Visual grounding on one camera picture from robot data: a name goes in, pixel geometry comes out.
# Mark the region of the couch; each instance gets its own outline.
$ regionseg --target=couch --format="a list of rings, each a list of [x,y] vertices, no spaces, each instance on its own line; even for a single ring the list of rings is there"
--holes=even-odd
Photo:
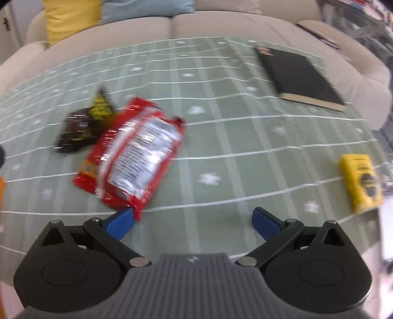
[[[48,48],[45,14],[30,24],[27,44],[0,66],[0,94],[59,64],[131,44],[191,37],[243,37],[282,44],[324,59],[332,85],[367,120],[383,126],[392,103],[389,69],[356,40],[320,21],[315,0],[195,0],[195,13],[145,17],[97,26]],[[295,24],[335,40],[340,51]]]

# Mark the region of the black book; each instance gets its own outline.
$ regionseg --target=black book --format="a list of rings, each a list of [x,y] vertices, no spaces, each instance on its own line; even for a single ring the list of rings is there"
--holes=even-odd
[[[256,50],[280,98],[344,111],[344,102],[305,56],[264,47]]]

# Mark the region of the red plastic wrapper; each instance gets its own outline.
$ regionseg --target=red plastic wrapper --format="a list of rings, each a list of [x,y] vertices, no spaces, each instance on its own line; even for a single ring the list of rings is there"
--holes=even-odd
[[[184,121],[166,119],[156,104],[135,98],[85,159],[73,183],[115,210],[151,199],[183,140]]]

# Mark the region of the plaid tablecloth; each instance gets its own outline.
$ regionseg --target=plaid tablecloth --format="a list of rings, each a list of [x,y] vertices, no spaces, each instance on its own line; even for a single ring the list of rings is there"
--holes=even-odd
[[[139,96],[187,122],[184,145],[142,222],[123,242],[155,260],[161,252],[237,255],[263,243],[251,227],[261,206],[306,225],[340,222],[362,253],[379,241],[375,212],[353,216],[338,168],[345,153],[370,154],[381,178],[385,158],[350,103],[345,112],[276,97],[256,44],[238,38],[165,40],[72,60],[15,88],[0,102],[7,181],[0,219],[0,279],[13,273],[51,219],[82,224],[112,212],[73,185],[88,149],[51,146],[67,113],[88,107],[99,85],[117,108]]]

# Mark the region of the yellow box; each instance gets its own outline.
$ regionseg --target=yellow box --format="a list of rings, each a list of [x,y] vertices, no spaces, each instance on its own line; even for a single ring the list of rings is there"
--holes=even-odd
[[[355,214],[369,211],[384,202],[380,181],[368,155],[345,154],[340,159],[340,169]]]

